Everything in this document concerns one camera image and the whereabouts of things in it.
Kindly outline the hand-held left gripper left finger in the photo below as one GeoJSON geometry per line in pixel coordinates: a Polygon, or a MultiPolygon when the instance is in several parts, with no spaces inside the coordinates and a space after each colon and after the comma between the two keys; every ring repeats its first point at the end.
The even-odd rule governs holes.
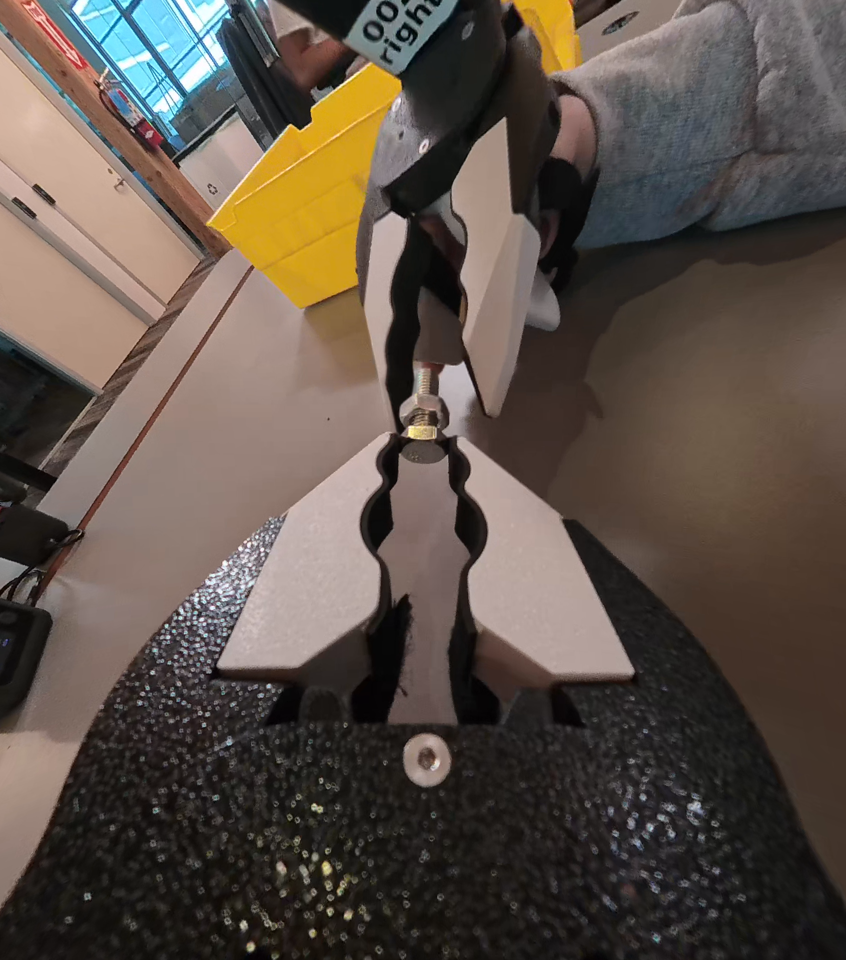
{"type": "Polygon", "coordinates": [[[301,709],[333,695],[360,723],[385,723],[411,621],[380,548],[405,439],[382,434],[297,501],[217,663],[228,680],[283,685],[301,709]]]}

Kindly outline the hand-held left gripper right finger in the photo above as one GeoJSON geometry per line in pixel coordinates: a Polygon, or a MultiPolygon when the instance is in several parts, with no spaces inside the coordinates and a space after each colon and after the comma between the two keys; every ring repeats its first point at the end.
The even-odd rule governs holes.
{"type": "Polygon", "coordinates": [[[496,724],[525,691],[628,684],[635,668],[561,514],[464,438],[448,441],[467,550],[449,642],[461,724],[496,724]]]}

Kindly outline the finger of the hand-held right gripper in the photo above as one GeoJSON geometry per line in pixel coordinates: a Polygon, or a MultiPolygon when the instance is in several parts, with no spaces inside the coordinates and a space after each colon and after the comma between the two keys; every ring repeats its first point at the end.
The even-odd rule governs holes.
{"type": "Polygon", "coordinates": [[[513,210],[507,124],[477,140],[458,175],[458,221],[466,236],[462,342],[484,414],[495,418],[515,372],[540,237],[513,210]]]}
{"type": "Polygon", "coordinates": [[[371,231],[362,306],[381,395],[392,430],[404,429],[401,408],[414,391],[420,334],[419,297],[433,245],[415,221],[386,213],[371,231]]]}

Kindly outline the yellow plastic bin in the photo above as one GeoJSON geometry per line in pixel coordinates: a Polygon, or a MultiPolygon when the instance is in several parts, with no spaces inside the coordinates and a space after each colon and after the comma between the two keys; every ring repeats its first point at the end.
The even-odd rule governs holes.
{"type": "Polygon", "coordinates": [[[357,284],[357,227],[381,123],[400,82],[368,65],[288,126],[208,226],[297,307],[357,284]]]}
{"type": "Polygon", "coordinates": [[[581,65],[581,41],[576,34],[571,1],[514,1],[513,4],[539,42],[546,74],[581,65]]]}

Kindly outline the steel bolt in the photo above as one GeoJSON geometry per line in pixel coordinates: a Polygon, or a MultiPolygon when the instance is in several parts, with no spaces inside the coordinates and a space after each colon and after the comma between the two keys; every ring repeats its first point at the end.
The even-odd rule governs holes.
{"type": "MultiPolygon", "coordinates": [[[[435,394],[441,397],[439,391],[439,377],[441,366],[427,362],[414,361],[412,394],[435,394]]],[[[443,443],[444,429],[427,423],[427,418],[419,416],[416,422],[406,428],[403,427],[402,436],[405,443],[401,449],[401,456],[407,461],[416,464],[435,464],[446,455],[443,443]]]]}

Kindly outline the person's right forearm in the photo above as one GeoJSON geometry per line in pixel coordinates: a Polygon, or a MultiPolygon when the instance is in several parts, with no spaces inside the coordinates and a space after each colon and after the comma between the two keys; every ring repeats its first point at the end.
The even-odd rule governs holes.
{"type": "Polygon", "coordinates": [[[682,2],[555,81],[595,134],[580,249],[846,208],[846,2],[682,2]]]}

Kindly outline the person's right hand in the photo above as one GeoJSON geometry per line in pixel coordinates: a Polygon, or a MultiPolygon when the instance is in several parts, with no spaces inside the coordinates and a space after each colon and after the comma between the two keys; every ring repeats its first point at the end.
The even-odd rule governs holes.
{"type": "Polygon", "coordinates": [[[597,129],[594,117],[582,100],[573,95],[559,97],[560,125],[549,155],[570,163],[586,179],[597,160],[597,129]]]}

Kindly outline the white recycling bin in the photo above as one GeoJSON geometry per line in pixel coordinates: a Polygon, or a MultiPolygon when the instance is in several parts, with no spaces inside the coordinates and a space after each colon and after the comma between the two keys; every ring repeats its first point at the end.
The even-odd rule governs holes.
{"type": "Polygon", "coordinates": [[[262,159],[263,149],[234,113],[193,141],[176,165],[213,211],[237,189],[262,159]]]}

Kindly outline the dark charger dock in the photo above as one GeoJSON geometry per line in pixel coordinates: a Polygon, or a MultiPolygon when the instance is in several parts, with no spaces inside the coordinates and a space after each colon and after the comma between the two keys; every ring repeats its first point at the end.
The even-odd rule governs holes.
{"type": "Polygon", "coordinates": [[[79,529],[24,505],[27,486],[0,473],[0,559],[41,569],[82,536],[79,529]]]}

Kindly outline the red fire extinguisher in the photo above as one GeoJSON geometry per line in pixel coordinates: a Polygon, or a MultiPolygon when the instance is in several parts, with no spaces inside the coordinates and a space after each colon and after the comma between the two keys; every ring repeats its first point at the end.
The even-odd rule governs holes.
{"type": "Polygon", "coordinates": [[[105,70],[95,81],[98,96],[107,111],[113,114],[148,150],[162,150],[165,138],[147,119],[133,99],[105,70]]]}

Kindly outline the white door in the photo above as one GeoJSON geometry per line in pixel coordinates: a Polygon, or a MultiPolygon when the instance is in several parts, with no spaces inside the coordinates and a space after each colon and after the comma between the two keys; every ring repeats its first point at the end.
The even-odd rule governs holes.
{"type": "Polygon", "coordinates": [[[147,325],[195,244],[0,28],[0,204],[147,325]]]}
{"type": "Polygon", "coordinates": [[[145,323],[0,202],[0,331],[101,389],[145,323]]]}

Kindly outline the red sign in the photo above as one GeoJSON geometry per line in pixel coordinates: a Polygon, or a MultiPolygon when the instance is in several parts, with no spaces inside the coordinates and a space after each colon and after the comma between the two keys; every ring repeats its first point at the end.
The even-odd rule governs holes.
{"type": "Polygon", "coordinates": [[[89,62],[49,17],[38,1],[21,1],[20,5],[73,68],[76,70],[89,68],[89,62]]]}

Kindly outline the wooden post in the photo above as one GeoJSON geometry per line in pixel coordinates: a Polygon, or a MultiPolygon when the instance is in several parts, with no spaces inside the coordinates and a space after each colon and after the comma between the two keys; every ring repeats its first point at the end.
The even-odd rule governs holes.
{"type": "Polygon", "coordinates": [[[153,189],[209,254],[221,258],[230,251],[229,242],[209,226],[213,210],[175,163],[162,150],[148,150],[117,117],[106,110],[99,99],[95,85],[99,75],[93,66],[90,65],[86,70],[73,68],[21,8],[20,1],[0,1],[0,24],[76,104],[102,138],[153,189]]]}

